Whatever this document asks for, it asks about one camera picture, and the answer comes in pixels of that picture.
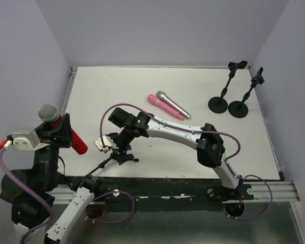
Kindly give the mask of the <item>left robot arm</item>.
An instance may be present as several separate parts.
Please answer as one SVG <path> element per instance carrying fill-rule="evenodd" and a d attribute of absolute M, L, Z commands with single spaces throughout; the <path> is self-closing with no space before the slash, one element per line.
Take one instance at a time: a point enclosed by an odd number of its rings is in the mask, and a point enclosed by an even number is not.
<path fill-rule="evenodd" d="M 35 129 L 16 131 L 1 142 L 0 167 L 5 176 L 0 198 L 12 205 L 12 221 L 19 243 L 63 243 L 76 219 L 102 192 L 101 180 L 90 175 L 70 180 L 58 172 L 59 151 L 70 147 L 80 155 L 87 152 L 86 144 L 71 127 L 68 113 L 53 114 Z M 32 168 L 9 170 L 3 154 L 10 149 L 33 151 Z M 55 201 L 50 192 L 59 185 L 67 185 L 75 196 L 58 222 L 46 231 L 47 224 L 53 219 Z"/>

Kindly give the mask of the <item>black tripod microphone stand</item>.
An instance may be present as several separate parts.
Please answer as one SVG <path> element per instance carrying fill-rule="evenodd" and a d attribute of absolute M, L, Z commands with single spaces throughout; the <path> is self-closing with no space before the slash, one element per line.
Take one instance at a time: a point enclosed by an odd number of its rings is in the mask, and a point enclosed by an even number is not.
<path fill-rule="evenodd" d="M 122 152 L 121 154 L 118 154 L 113 151 L 107 159 L 99 163 L 96 168 L 92 169 L 84 177 L 91 177 L 94 172 L 96 172 L 99 169 L 103 169 L 107 165 L 107 163 L 109 163 L 111 160 L 117 161 L 119 166 L 127 161 L 139 162 L 138 158 L 135 158 L 133 154 L 128 154 L 126 151 Z"/>

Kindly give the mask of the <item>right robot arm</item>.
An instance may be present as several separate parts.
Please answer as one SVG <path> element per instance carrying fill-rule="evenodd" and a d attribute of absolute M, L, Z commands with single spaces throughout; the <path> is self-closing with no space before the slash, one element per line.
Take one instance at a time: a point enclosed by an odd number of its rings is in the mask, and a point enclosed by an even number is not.
<path fill-rule="evenodd" d="M 211 168 L 221 180 L 223 187 L 237 189 L 239 179 L 225 163 L 224 140 L 213 125 L 203 127 L 184 126 L 139 112 L 133 115 L 121 108 L 115 108 L 108 120 L 121 128 L 120 133 L 111 133 L 109 137 L 122 152 L 130 148 L 130 143 L 138 137 L 161 138 L 186 145 L 197 152 L 197 161 Z"/>

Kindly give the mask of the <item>red glitter microphone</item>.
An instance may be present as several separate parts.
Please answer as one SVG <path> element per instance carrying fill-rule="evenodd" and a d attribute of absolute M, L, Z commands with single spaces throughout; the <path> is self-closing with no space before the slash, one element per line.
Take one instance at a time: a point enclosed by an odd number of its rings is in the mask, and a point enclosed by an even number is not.
<path fill-rule="evenodd" d="M 55 128 L 58 122 L 63 118 L 58 111 L 58 107 L 53 104 L 44 104 L 38 109 L 39 118 L 46 123 L 51 124 L 53 128 Z M 78 134 L 72 130 L 73 133 L 73 142 L 72 148 L 79 155 L 83 155 L 87 152 L 88 146 L 84 143 L 84 141 L 78 136 Z"/>

